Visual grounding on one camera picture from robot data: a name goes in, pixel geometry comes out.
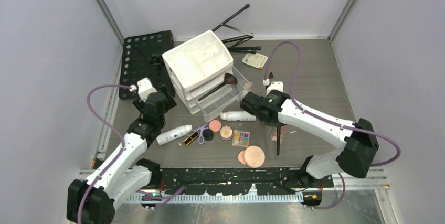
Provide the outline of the white plastic drawer organizer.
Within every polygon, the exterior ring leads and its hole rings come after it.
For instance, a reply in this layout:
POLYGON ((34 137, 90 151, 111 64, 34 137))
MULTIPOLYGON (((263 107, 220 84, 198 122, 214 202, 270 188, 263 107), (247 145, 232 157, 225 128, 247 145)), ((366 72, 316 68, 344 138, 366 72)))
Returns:
POLYGON ((191 114, 201 112, 204 121, 220 116, 251 90, 252 82, 234 67, 234 59, 223 42, 208 30, 162 54, 174 90, 191 114), (202 101, 198 98, 219 85, 225 73, 237 85, 226 85, 202 101))

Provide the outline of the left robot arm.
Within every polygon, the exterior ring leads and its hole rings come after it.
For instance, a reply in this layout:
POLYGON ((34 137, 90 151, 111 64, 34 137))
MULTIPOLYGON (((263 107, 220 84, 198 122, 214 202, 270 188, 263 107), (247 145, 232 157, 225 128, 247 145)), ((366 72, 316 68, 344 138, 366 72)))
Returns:
POLYGON ((138 159, 160 135, 165 114, 176 106, 167 92, 154 92, 134 101, 140 116, 120 135, 121 144, 86 179, 68 187, 67 219, 74 223, 111 223, 115 212, 138 189, 156 189, 161 182, 158 163, 138 159))

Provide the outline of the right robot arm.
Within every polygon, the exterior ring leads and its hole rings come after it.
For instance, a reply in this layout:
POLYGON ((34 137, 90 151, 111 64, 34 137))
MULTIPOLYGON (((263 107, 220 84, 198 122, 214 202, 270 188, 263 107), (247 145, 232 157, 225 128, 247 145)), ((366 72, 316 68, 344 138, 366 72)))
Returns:
POLYGON ((310 155, 299 170, 305 187, 314 187, 320 179, 341 172, 356 178, 365 178, 378 151, 372 124, 342 120, 309 107, 278 90, 266 96, 248 92, 240 107, 267 126, 280 128, 292 125, 309 132, 335 147, 323 155, 310 155))

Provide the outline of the black makeup brush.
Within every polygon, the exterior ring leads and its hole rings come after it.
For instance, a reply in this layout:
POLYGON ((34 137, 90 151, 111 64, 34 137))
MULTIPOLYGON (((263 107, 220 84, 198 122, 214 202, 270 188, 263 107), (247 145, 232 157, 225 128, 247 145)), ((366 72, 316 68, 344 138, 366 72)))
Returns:
POLYGON ((276 155, 280 155, 280 144, 281 144, 281 127, 277 127, 276 133, 276 155))
POLYGON ((233 74, 225 73, 223 82, 212 88, 210 91, 205 93, 200 98, 198 98, 198 101, 202 101, 203 99, 207 98, 208 96, 215 93, 216 91, 218 91, 219 89, 223 88, 226 85, 237 85, 237 83, 238 79, 233 74))

